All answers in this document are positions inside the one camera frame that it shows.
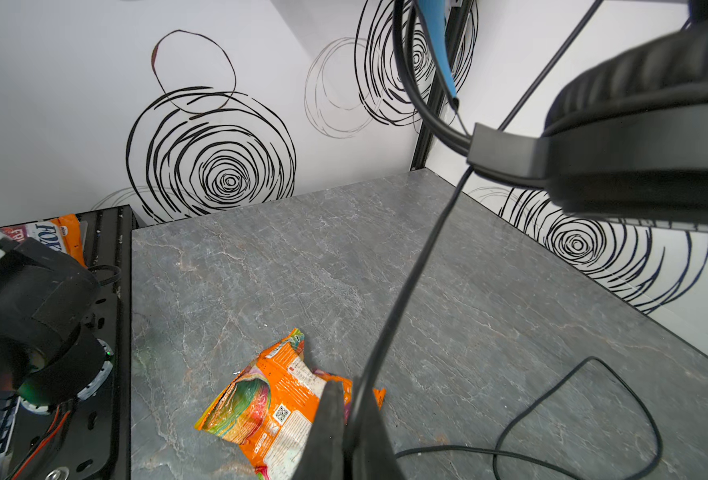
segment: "table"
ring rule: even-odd
[[[253,478],[193,424],[234,374],[294,327],[306,361],[356,376],[453,187],[429,170],[134,230],[132,477]],[[459,199],[377,386],[396,450],[493,446],[586,356],[647,403],[664,438],[649,478],[708,478],[708,358],[469,197]],[[644,466],[634,400],[588,366],[506,449],[589,478]],[[408,478],[493,478],[463,452],[400,460]],[[505,478],[563,478],[501,459]]]

